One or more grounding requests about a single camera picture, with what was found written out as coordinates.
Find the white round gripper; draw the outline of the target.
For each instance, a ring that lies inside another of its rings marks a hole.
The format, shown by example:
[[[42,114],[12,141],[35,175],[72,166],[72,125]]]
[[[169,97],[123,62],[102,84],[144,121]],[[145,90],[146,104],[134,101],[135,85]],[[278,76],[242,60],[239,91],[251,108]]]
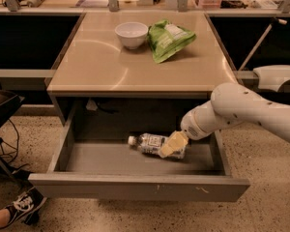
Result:
[[[207,101],[190,110],[181,121],[182,131],[173,131],[159,149],[159,156],[166,158],[174,152],[183,150],[191,140],[200,140],[211,133],[229,129],[241,124],[241,121],[224,118],[215,113],[212,103]]]

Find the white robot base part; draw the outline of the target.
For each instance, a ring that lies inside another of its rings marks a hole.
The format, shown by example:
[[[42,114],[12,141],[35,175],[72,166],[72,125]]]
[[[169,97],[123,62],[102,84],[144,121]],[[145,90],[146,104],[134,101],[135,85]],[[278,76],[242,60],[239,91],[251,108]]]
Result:
[[[277,92],[287,81],[290,81],[290,65],[270,65],[254,68],[258,76],[258,88]]]

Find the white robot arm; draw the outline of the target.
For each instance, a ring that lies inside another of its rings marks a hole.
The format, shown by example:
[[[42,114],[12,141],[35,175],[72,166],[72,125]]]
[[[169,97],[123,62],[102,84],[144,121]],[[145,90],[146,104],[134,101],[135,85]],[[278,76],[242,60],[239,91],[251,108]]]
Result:
[[[200,140],[214,131],[242,122],[259,125],[290,143],[290,105],[268,101],[243,85],[223,83],[205,103],[190,110],[159,149],[166,158],[184,148],[189,140]]]

